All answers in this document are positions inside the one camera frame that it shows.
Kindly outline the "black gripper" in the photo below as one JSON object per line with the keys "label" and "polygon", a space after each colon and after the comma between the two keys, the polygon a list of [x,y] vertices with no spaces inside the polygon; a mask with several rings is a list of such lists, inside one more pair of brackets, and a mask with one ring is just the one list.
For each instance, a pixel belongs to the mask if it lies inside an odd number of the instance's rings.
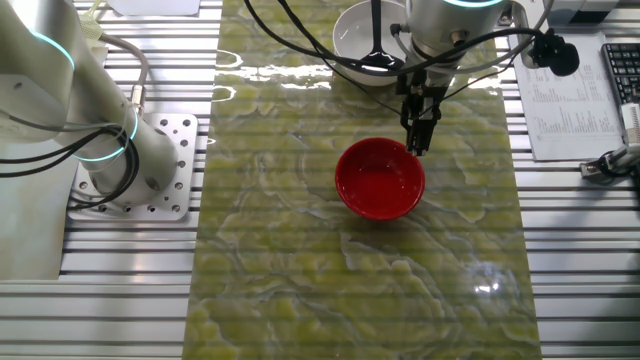
{"label": "black gripper", "polygon": [[411,108],[423,108],[426,99],[432,99],[438,103],[444,99],[447,84],[432,84],[429,73],[426,70],[416,70],[397,77],[396,94],[403,97],[401,107],[401,126],[406,131],[406,151],[411,154],[425,153],[429,150],[435,127],[441,119],[441,111],[438,105],[430,107],[421,120],[422,135],[419,148],[419,132],[414,129],[414,121],[411,119]]}

